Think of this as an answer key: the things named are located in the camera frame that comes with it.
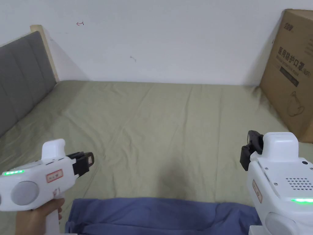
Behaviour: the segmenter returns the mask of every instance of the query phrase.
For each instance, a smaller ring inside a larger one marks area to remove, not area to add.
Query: blue cloth
[[[261,225],[254,207],[160,198],[76,199],[66,233],[241,235]]]

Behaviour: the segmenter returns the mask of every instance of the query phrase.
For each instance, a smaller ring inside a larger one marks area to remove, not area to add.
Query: white wall
[[[0,44],[43,25],[61,80],[258,84],[285,8],[313,3],[0,0]]]

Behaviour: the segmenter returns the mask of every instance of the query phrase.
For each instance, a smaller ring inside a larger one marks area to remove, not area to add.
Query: hand
[[[64,199],[53,199],[35,210],[19,211],[16,215],[15,235],[44,235],[46,232],[46,216],[58,210],[60,212]]]

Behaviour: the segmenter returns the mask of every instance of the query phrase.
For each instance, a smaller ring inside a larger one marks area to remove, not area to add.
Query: green led light
[[[296,201],[296,202],[306,202],[306,203],[313,203],[313,199],[312,198],[296,198],[296,199],[291,199],[292,201]]]
[[[4,173],[4,175],[20,174],[23,172],[24,170],[9,171],[9,172]]]

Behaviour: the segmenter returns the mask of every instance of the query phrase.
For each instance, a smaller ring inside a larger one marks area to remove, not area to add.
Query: white plastic housing
[[[313,164],[298,157],[298,140],[289,132],[267,133],[262,155],[254,152],[247,186],[265,234],[313,234]]]
[[[24,211],[36,209],[53,198],[71,188],[78,177],[74,175],[73,164],[75,159],[70,159],[64,153],[65,142],[63,139],[46,142],[43,145],[42,158],[39,161],[14,168],[11,171],[23,170],[23,173],[0,175],[0,211]],[[23,181],[31,181],[38,186],[38,195],[33,202],[27,205],[17,205],[12,197],[21,197],[33,194],[32,188],[22,187],[15,192],[16,185]]]

